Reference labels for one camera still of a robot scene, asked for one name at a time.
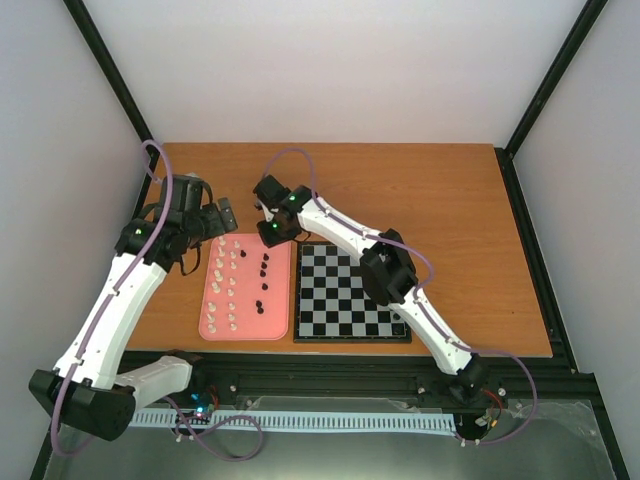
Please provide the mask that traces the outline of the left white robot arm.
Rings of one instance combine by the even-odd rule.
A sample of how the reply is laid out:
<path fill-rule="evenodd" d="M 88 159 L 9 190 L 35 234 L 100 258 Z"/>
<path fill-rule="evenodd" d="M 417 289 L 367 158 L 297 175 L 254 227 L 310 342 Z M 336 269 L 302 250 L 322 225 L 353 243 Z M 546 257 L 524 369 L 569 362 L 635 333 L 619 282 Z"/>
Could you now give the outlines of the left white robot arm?
<path fill-rule="evenodd" d="M 230 201 L 215 200 L 204 180 L 163 179 L 158 202 L 127 224 L 115 247 L 105 285 L 80 332 L 50 370 L 36 370 L 29 391 L 55 425 L 66 424 L 113 441 L 134 414 L 176 393 L 201 400 L 208 378 L 202 358 L 171 350 L 128 373 L 118 371 L 125 347 L 147 303 L 184 254 L 235 231 Z"/>

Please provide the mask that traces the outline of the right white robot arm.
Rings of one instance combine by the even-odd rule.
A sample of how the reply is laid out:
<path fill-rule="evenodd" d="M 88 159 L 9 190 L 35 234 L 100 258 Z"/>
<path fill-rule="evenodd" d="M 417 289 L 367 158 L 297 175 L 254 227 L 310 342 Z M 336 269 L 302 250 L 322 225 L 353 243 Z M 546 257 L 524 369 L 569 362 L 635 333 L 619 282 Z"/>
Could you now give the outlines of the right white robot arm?
<path fill-rule="evenodd" d="M 271 248 L 307 231 L 345 251 L 359 264 L 363 288 L 374 303 L 398 314 L 427 347 L 448 377 L 453 399 L 469 405 L 488 379 L 488 367 L 461 340 L 429 301 L 411 259 L 418 254 L 394 229 L 367 227 L 326 203 L 304 185 L 291 190 L 272 175 L 254 187 L 261 240 Z"/>

